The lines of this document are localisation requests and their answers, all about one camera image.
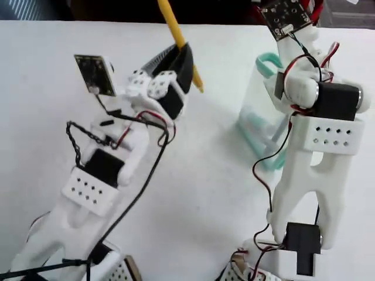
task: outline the red wire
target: red wire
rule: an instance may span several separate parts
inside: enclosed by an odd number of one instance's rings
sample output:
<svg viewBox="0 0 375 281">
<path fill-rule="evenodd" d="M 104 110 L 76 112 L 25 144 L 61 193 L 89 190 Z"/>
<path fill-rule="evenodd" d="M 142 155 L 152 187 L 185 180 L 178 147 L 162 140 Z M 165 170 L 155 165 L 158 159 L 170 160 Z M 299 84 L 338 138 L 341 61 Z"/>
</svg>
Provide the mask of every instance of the red wire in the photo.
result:
<svg viewBox="0 0 375 281">
<path fill-rule="evenodd" d="M 154 116 L 155 118 L 158 118 L 159 120 L 161 120 L 161 121 L 164 123 L 165 127 L 167 127 L 167 123 L 166 123 L 165 119 L 164 119 L 161 115 L 159 115 L 159 114 L 157 114 L 157 113 L 155 113 L 155 112 L 153 112 L 153 111 L 150 111 L 150 110 L 144 110 L 144 111 L 141 111 L 140 113 L 137 114 L 136 118 L 140 118 L 140 117 L 142 117 L 142 115 L 143 115 L 144 113 L 150 114 L 150 115 Z M 125 138 L 126 135 L 129 133 L 129 131 L 130 131 L 130 125 L 129 125 L 128 128 L 124 131 L 124 133 L 120 136 L 120 138 L 118 139 L 118 141 L 117 141 L 116 146 L 114 147 L 114 149 L 117 149 L 117 148 L 119 147 L 119 145 L 120 145 L 121 142 L 124 140 L 124 138 Z M 170 144 L 170 143 L 174 140 L 174 138 L 175 138 L 175 136 L 176 136 L 176 131 L 177 131 L 177 129 L 176 129 L 176 124 L 173 124 L 173 137 L 172 137 L 172 139 L 168 142 L 168 144 Z M 164 135 L 165 135 L 165 134 L 162 134 L 162 136 L 161 136 L 161 137 L 159 138 L 159 140 L 158 140 L 158 145 L 159 145 L 159 146 L 160 146 L 160 141 L 162 140 L 162 138 L 163 138 Z"/>
<path fill-rule="evenodd" d="M 332 49 L 332 51 L 324 58 L 321 67 L 325 67 L 326 64 L 330 61 L 331 57 L 338 51 L 340 47 L 340 43 L 336 42 L 336 46 Z"/>
</svg>

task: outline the cable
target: cable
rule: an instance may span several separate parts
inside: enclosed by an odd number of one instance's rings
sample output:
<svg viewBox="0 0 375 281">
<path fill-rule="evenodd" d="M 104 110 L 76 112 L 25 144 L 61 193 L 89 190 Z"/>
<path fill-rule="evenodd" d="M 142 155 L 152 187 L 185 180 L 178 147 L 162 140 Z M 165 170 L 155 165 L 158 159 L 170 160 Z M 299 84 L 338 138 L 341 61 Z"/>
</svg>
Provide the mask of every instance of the cable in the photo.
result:
<svg viewBox="0 0 375 281">
<path fill-rule="evenodd" d="M 246 280 L 243 279 L 240 275 L 238 275 L 237 272 L 236 272 L 236 271 L 234 270 L 234 268 L 233 268 L 233 262 L 234 262 L 234 261 L 233 261 L 233 257 L 234 257 L 234 255 L 237 254 L 237 253 L 248 253 L 248 251 L 246 251 L 246 250 L 240 250 L 240 249 L 234 251 L 234 252 L 231 254 L 230 259 L 229 259 L 230 269 L 234 272 L 234 274 L 237 276 L 237 278 L 238 278 L 239 280 L 241 280 L 241 281 L 246 281 Z"/>
<path fill-rule="evenodd" d="M 321 208 L 320 206 L 318 205 L 318 208 L 316 209 L 316 215 L 315 215 L 315 222 L 314 224 L 317 225 L 318 224 L 318 218 L 319 218 L 319 213 L 321 211 Z"/>
<path fill-rule="evenodd" d="M 250 278 L 250 281 L 254 281 L 255 278 L 257 277 L 257 272 L 258 272 L 258 268 L 259 268 L 259 264 L 260 264 L 260 261 L 262 260 L 263 256 L 265 253 L 267 252 L 272 252 L 272 251 L 276 251 L 276 250 L 279 250 L 279 249 L 282 249 L 282 246 L 280 247 L 272 247 L 272 246 L 268 246 L 266 247 L 260 254 L 259 258 L 258 258 L 258 261 L 257 263 L 255 264 L 254 266 L 254 273 L 253 273 L 253 276 Z"/>
<path fill-rule="evenodd" d="M 32 231 L 33 226 L 34 226 L 39 220 L 41 220 L 45 215 L 48 215 L 50 212 L 51 212 L 51 211 L 48 211 L 48 212 L 46 212 L 46 213 L 44 213 L 44 214 L 38 216 L 37 218 L 35 218 L 35 219 L 33 220 L 33 222 L 32 222 L 31 225 L 30 225 L 28 235 L 27 235 L 27 237 L 26 237 L 26 243 L 28 242 L 28 240 L 29 240 L 29 238 L 30 238 L 30 233 L 31 233 L 31 231 Z"/>
<path fill-rule="evenodd" d="M 328 50 L 328 54 L 325 56 L 325 58 L 323 59 L 323 62 L 321 64 L 321 67 L 326 67 L 326 64 L 327 66 L 329 67 L 329 62 L 330 62 L 330 59 L 333 57 L 333 55 L 338 51 L 340 47 L 340 43 L 339 42 L 333 42 L 332 45 L 330 46 L 329 50 Z"/>
<path fill-rule="evenodd" d="M 291 130 L 292 130 L 291 118 L 292 118 L 292 116 L 294 116 L 295 114 L 296 114 L 296 112 L 294 112 L 294 113 L 290 116 L 290 118 L 289 118 L 288 132 L 287 132 L 287 135 L 285 136 L 284 141 L 282 142 L 281 146 L 279 147 L 279 149 L 278 149 L 275 153 L 273 153 L 272 155 L 269 155 L 269 156 L 267 156 L 267 157 L 261 158 L 261 159 L 259 159 L 258 161 L 256 161 L 256 162 L 254 163 L 252 169 L 251 169 L 252 172 L 253 172 L 254 177 L 255 177 L 255 178 L 256 178 L 256 179 L 257 179 L 257 180 L 258 180 L 258 181 L 259 181 L 259 182 L 265 187 L 265 189 L 267 189 L 268 199 L 269 199 L 269 204 L 270 204 L 270 212 L 272 212 L 272 196 L 271 196 L 271 189 L 270 189 L 269 185 L 268 185 L 263 179 L 261 179 L 261 178 L 258 176 L 258 174 L 257 174 L 256 171 L 255 171 L 255 168 L 257 167 L 257 165 L 258 165 L 260 162 L 262 162 L 262 161 L 264 161 L 264 160 L 267 160 L 267 159 L 270 159 L 270 158 L 276 156 L 277 154 L 279 154 L 280 151 L 282 151 L 282 149 L 284 148 L 284 146 L 285 146 L 285 144 L 286 144 L 286 142 L 287 142 L 287 140 L 288 140 L 289 134 L 290 134 L 290 132 L 291 132 Z"/>
<path fill-rule="evenodd" d="M 78 146 L 76 140 L 73 138 L 73 136 L 70 132 L 71 126 L 77 128 L 82 133 L 87 135 L 90 139 L 93 139 L 94 141 L 96 141 L 97 143 L 99 143 L 101 145 L 108 146 L 108 145 L 111 144 L 111 141 L 107 140 L 107 139 L 105 139 L 105 140 L 100 139 L 98 136 L 95 136 L 93 133 L 91 133 L 90 131 L 86 130 L 85 128 L 83 128 L 82 126 L 78 125 L 77 123 L 75 123 L 73 121 L 66 122 L 66 133 L 67 133 L 67 135 L 68 135 L 68 137 L 71 141 L 71 145 L 73 146 L 73 149 L 76 153 L 76 165 L 77 165 L 78 168 L 82 169 L 83 166 L 81 164 L 81 150 L 80 150 L 80 147 Z"/>
<path fill-rule="evenodd" d="M 98 99 L 99 103 L 101 104 L 101 106 L 103 107 L 103 109 L 105 110 L 105 112 L 108 115 L 110 115 L 114 118 L 119 118 L 119 119 L 128 120 L 128 121 L 132 121 L 132 122 L 142 123 L 142 124 L 149 125 L 149 126 L 154 126 L 156 128 L 159 128 L 159 129 L 163 130 L 163 132 L 165 134 L 164 143 L 163 143 L 163 145 L 160 149 L 160 152 L 159 152 L 158 157 L 156 158 L 156 161 L 154 162 L 154 165 L 152 165 L 151 171 L 149 172 L 149 175 L 147 176 L 144 185 L 142 186 L 139 193 L 135 196 L 135 198 L 131 201 L 129 206 L 125 209 L 125 211 L 122 212 L 122 214 L 114 221 L 114 223 L 109 227 L 109 229 L 99 239 L 99 241 L 97 242 L 97 245 L 100 245 L 108 237 L 108 235 L 112 232 L 112 230 L 118 225 L 118 223 L 129 213 L 130 209 L 137 203 L 137 201 L 141 198 L 141 196 L 145 192 L 145 190 L 147 188 L 147 185 L 149 184 L 149 182 L 151 180 L 151 177 L 154 174 L 155 169 L 156 169 L 157 165 L 159 164 L 159 161 L 160 161 L 160 159 L 161 159 L 161 157 L 164 153 L 164 150 L 165 150 L 165 148 L 168 144 L 169 132 L 168 132 L 166 127 L 163 127 L 162 125 L 160 125 L 158 123 L 155 123 L 155 122 L 152 122 L 152 121 L 147 121 L 147 120 L 141 120 L 141 119 L 138 119 L 138 118 L 127 116 L 127 115 L 123 115 L 119 111 L 109 112 L 109 111 L 107 111 L 107 109 L 105 108 L 103 103 L 101 102 L 100 98 L 97 97 L 97 99 Z M 91 252 L 91 254 L 89 254 L 89 256 L 88 256 L 89 261 L 92 258 L 92 256 L 91 256 L 92 254 L 93 254 L 93 252 Z"/>
<path fill-rule="evenodd" d="M 297 39 L 297 37 L 295 36 L 294 33 L 288 33 L 288 36 L 294 40 L 302 49 L 302 51 L 304 52 L 304 54 L 306 55 L 306 57 L 308 58 L 308 60 L 311 62 L 311 64 L 318 68 L 318 71 L 319 71 L 319 81 L 321 82 L 322 81 L 322 69 L 321 69 L 321 66 L 319 65 L 318 61 L 316 60 L 316 58 L 314 58 L 310 52 L 308 51 L 308 49 Z"/>
<path fill-rule="evenodd" d="M 86 265 L 87 268 L 90 268 L 87 261 L 83 261 L 80 259 L 73 259 L 73 260 L 63 259 L 63 262 L 57 265 L 48 265 L 48 266 L 41 266 L 39 268 L 31 268 L 31 269 L 24 269 L 24 270 L 13 271 L 13 272 L 0 273 L 0 280 L 3 281 L 4 279 L 27 276 L 27 275 L 34 275 L 39 272 L 50 271 L 50 270 L 54 270 L 58 268 L 67 268 L 69 266 L 81 266 L 81 265 Z"/>
</svg>

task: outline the pencil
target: pencil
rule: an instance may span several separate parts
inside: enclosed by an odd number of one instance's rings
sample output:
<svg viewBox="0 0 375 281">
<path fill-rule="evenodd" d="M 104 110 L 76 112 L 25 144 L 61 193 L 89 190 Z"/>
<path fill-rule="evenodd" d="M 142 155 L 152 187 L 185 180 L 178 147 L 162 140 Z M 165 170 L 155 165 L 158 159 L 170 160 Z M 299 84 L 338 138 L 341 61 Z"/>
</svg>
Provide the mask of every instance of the pencil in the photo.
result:
<svg viewBox="0 0 375 281">
<path fill-rule="evenodd" d="M 158 0 L 160 11 L 162 12 L 166 24 L 169 27 L 169 30 L 172 33 L 172 36 L 176 42 L 176 45 L 181 49 L 185 45 L 185 39 L 183 38 L 181 29 L 176 20 L 175 14 L 169 4 L 168 0 Z M 203 92 L 203 82 L 199 76 L 196 66 L 193 66 L 193 83 L 199 89 L 200 92 Z"/>
</svg>

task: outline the clear plastic container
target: clear plastic container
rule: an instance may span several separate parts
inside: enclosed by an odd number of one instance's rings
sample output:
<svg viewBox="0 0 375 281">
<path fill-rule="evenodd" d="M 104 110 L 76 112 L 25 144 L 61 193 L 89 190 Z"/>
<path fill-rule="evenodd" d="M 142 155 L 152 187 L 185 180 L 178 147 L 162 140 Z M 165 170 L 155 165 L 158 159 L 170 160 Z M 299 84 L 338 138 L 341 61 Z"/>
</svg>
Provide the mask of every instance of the clear plastic container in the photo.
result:
<svg viewBox="0 0 375 281">
<path fill-rule="evenodd" d="M 261 64 L 257 64 L 254 69 L 237 121 L 237 127 L 257 157 L 255 160 L 270 156 L 279 149 L 286 137 L 289 122 L 287 115 L 275 109 L 263 83 L 265 77 L 276 73 L 277 67 L 281 65 L 276 63 L 273 69 L 267 66 L 263 63 L 263 67 L 268 68 L 268 71 L 263 71 Z M 268 171 L 282 168 L 285 163 L 285 148 L 261 163 Z"/>
</svg>

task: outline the white surface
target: white surface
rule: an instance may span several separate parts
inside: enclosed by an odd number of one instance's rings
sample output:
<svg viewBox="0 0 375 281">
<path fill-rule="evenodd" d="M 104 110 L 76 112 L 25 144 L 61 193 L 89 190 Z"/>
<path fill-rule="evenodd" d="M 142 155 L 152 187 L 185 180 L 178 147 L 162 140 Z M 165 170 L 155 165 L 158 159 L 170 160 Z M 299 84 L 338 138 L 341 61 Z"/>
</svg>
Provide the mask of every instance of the white surface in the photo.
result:
<svg viewBox="0 0 375 281">
<path fill-rule="evenodd" d="M 143 198 L 110 239 L 133 255 L 144 280 L 213 280 L 235 247 L 266 222 L 267 194 L 250 173 L 251 153 L 233 124 L 256 56 L 276 51 L 276 44 L 259 26 L 182 30 L 205 93 L 192 88 L 175 141 Z M 1 22 L 0 35 L 0 270 L 5 271 L 31 221 L 56 204 L 74 165 L 65 122 L 72 119 L 88 128 L 101 110 L 87 93 L 73 55 L 109 56 L 116 76 L 125 79 L 169 46 L 172 37 L 165 25 L 101 22 Z M 323 50 L 334 40 L 341 42 L 333 59 L 337 74 L 371 83 L 375 33 L 321 30 Z M 331 280 L 372 274 L 373 113 L 367 114 L 362 146 L 348 174 L 337 243 L 328 253 Z M 158 133 L 152 134 L 144 165 L 125 191 L 124 207 L 156 158 Z M 74 135 L 82 147 L 88 142 L 79 132 Z M 313 221 L 315 208 L 316 200 L 307 197 L 294 219 Z"/>
</svg>

